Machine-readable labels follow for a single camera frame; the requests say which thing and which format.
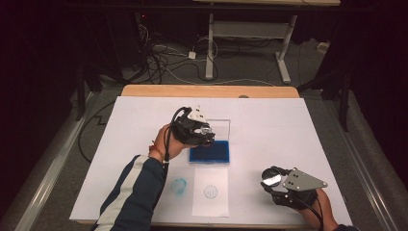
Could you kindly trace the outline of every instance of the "wire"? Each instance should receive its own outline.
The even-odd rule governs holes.
[[[167,49],[170,49],[170,50],[176,51],[177,53],[176,54],[166,53],[167,55],[178,55],[178,56],[187,57],[187,55],[183,54],[181,51],[179,51],[179,50],[177,50],[175,48],[169,47],[167,45],[166,46],[164,46],[164,45],[154,45],[154,46],[165,47],[166,48],[164,51],[161,51],[159,53],[164,53]]]
[[[146,47],[146,45],[147,45],[147,41],[149,40],[149,31],[147,30],[147,28],[146,28],[145,26],[143,26],[143,25],[140,25],[140,26],[142,27],[142,29],[144,29],[144,30],[143,30],[143,34],[142,34],[142,37],[141,37],[141,40],[143,40],[143,39],[144,39],[144,35],[146,35],[146,39],[145,39],[145,42],[144,42],[144,46],[143,46],[143,48],[141,49],[141,50],[143,50],[144,47]]]
[[[229,80],[229,81],[211,83],[211,84],[197,84],[197,83],[194,83],[194,82],[190,82],[190,81],[180,79],[173,72],[171,72],[171,70],[169,70],[169,69],[166,69],[166,70],[168,71],[168,73],[170,73],[178,81],[183,82],[185,84],[191,84],[191,85],[197,85],[197,86],[223,85],[223,84],[229,84],[229,83],[234,83],[234,82],[249,81],[249,82],[257,82],[257,83],[262,83],[262,84],[265,84],[265,85],[276,87],[275,85],[270,84],[268,82],[264,82],[264,81],[261,81],[261,80],[254,80],[254,79],[236,79],[236,80]]]
[[[91,163],[91,160],[85,155],[84,150],[82,149],[82,145],[81,145],[81,138],[82,138],[82,134],[85,130],[85,128],[88,126],[88,124],[97,117],[97,115],[102,112],[104,109],[108,108],[110,105],[114,104],[116,102],[116,100],[110,102],[109,104],[105,105],[104,107],[102,107],[98,112],[96,112],[85,124],[84,126],[81,128],[81,131],[78,134],[78,147],[79,147],[79,152],[81,153],[81,156],[88,162]]]
[[[165,162],[164,162],[164,167],[163,167],[163,169],[164,169],[164,174],[163,174],[164,183],[163,183],[163,186],[162,186],[159,194],[156,197],[156,202],[153,205],[153,210],[156,208],[156,205],[159,202],[159,199],[160,199],[160,197],[162,195],[163,189],[165,188],[165,184],[166,184],[166,179],[167,179],[167,174],[168,174],[169,158],[170,158],[170,154],[168,153],[168,150],[170,148],[170,138],[171,138],[171,133],[172,133],[172,127],[173,127],[173,124],[174,124],[174,121],[175,121],[175,118],[177,117],[177,115],[181,111],[185,111],[186,109],[187,109],[186,107],[183,107],[183,108],[178,109],[174,113],[173,118],[171,119],[170,125],[166,128],[164,136],[163,136],[163,139],[164,139],[164,142],[165,142],[165,150],[166,150]]]
[[[259,39],[254,40],[254,39],[244,38],[244,39],[238,40],[237,38],[228,39],[228,38],[222,38],[222,37],[214,37],[214,39],[215,40],[219,39],[219,41],[220,41],[220,42],[217,41],[217,49],[218,49],[218,51],[217,51],[218,55],[217,56],[221,57],[223,59],[231,59],[231,58],[239,55],[241,53],[241,51],[251,50],[251,49],[255,49],[255,48],[265,48],[265,47],[269,46],[274,41],[273,38],[272,39],[262,39],[262,40],[259,40]],[[227,46],[222,46],[221,43],[223,41],[234,43],[237,47],[231,47],[231,46],[228,46],[228,45]],[[252,44],[250,44],[252,42],[259,42],[259,43],[255,44],[255,45],[252,45]],[[226,50],[237,49],[237,50],[232,55],[221,56],[220,51],[222,49],[226,49]],[[205,50],[206,49],[201,49],[201,50],[197,51],[196,53],[199,53],[199,52],[205,51]]]
[[[320,206],[320,213],[321,213],[321,215],[319,215],[319,213],[318,213],[314,208],[312,208],[310,205],[308,205],[308,204],[307,204],[306,202],[304,202],[303,200],[301,200],[301,199],[299,199],[299,198],[297,198],[297,197],[295,197],[295,196],[293,197],[293,199],[294,199],[296,202],[299,202],[300,204],[302,204],[303,206],[306,206],[310,211],[312,211],[313,214],[316,215],[316,217],[318,218],[319,223],[320,223],[319,231],[323,231],[324,224],[323,224],[323,217],[322,217],[320,202],[319,202],[319,206]]]
[[[204,39],[211,41],[211,42],[216,46],[216,54],[213,56],[213,58],[215,58],[215,57],[217,56],[217,54],[218,54],[218,46],[217,46],[216,42],[213,41],[212,39],[203,37],[203,38],[199,39],[199,40],[195,43],[195,45],[197,45],[198,42],[200,42],[200,41],[202,41],[202,40],[204,40]]]
[[[310,3],[308,3],[308,2],[306,2],[306,1],[304,1],[304,0],[302,0],[302,2],[303,2],[304,4],[309,5],[309,6],[312,6],[312,7],[314,7],[314,6],[315,6],[315,5],[310,4]]]

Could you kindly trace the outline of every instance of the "wooden table edge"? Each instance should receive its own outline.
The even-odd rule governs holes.
[[[208,98],[299,98],[294,87],[127,85],[121,96]]]

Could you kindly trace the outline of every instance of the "desk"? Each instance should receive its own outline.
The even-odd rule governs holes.
[[[339,6],[340,0],[194,0],[198,2],[236,3],[236,4],[269,4],[269,5],[311,5],[311,6]],[[297,15],[292,15],[289,23],[261,23],[244,21],[215,21],[214,14],[210,13],[208,55],[206,64],[206,79],[213,79],[214,64],[214,37],[240,37],[261,39],[283,39],[282,50],[275,53],[276,61],[285,84],[291,82],[288,69],[285,65],[285,54],[291,40]]]
[[[241,95],[256,98],[236,98]],[[178,108],[195,105],[200,105],[208,118],[231,120],[231,164],[226,167],[229,218],[191,215],[196,166],[188,165],[185,150],[170,162],[153,225],[307,227],[297,212],[275,206],[260,186],[262,171],[271,166],[298,167],[327,182],[337,221],[351,223],[306,105],[295,89],[232,86],[127,86],[115,103],[70,219],[94,222],[124,166],[133,156],[147,153],[158,129],[169,123]],[[264,133],[267,138],[251,135]],[[171,193],[171,182],[178,177],[188,182],[184,197]]]

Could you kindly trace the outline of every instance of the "sleeve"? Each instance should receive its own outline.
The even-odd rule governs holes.
[[[339,227],[334,231],[360,231],[360,230],[354,226],[345,226],[343,224],[340,224]]]
[[[91,230],[149,230],[153,206],[164,183],[163,174],[159,161],[136,156],[120,174]]]

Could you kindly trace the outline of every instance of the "paper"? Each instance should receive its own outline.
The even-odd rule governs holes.
[[[226,168],[195,169],[192,215],[229,217],[228,170]]]
[[[177,109],[195,105],[200,105],[207,118],[228,118],[231,121],[228,139],[230,165],[190,165],[187,149],[182,151],[170,161],[166,187],[155,209],[153,223],[265,227],[280,224],[305,228],[305,222],[298,212],[288,207],[274,206],[270,194],[259,184],[262,171],[271,166],[298,167],[326,181],[329,187],[325,191],[330,196],[333,208],[336,208],[333,211],[336,220],[351,223],[302,98],[118,97],[70,219],[98,219],[100,207],[123,168],[135,155],[147,154],[147,147],[156,138],[158,130],[169,123]],[[210,121],[210,124],[216,128],[224,127],[214,121]],[[216,139],[221,138],[220,134],[216,131]],[[209,215],[203,214],[205,211],[200,204],[194,203],[194,175],[208,176],[207,173],[195,174],[195,170],[200,168],[228,169],[223,184],[224,189],[228,190],[225,192],[228,195],[224,201],[225,210],[216,208]],[[220,175],[217,174],[215,179],[219,180]],[[185,180],[187,184],[180,194],[172,188],[172,183],[178,179]],[[215,217],[222,213],[228,218]]]

